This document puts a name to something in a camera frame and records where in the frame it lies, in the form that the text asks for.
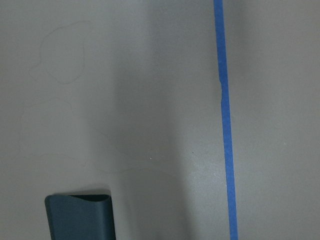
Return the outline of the black mouse pad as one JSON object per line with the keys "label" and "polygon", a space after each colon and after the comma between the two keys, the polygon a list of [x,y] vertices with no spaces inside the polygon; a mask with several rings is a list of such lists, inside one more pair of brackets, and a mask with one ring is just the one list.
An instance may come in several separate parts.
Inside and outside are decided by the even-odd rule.
{"label": "black mouse pad", "polygon": [[116,239],[110,195],[54,194],[44,203],[52,240]]}

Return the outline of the blue tape grid lines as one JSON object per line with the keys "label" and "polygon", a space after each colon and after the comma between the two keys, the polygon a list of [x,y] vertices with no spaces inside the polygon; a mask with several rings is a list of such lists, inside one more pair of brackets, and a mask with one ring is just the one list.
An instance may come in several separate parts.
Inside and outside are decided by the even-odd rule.
{"label": "blue tape grid lines", "polygon": [[221,85],[221,119],[225,161],[229,236],[231,240],[237,240],[239,238],[239,234],[223,1],[215,0],[213,2],[213,6],[218,74]]}

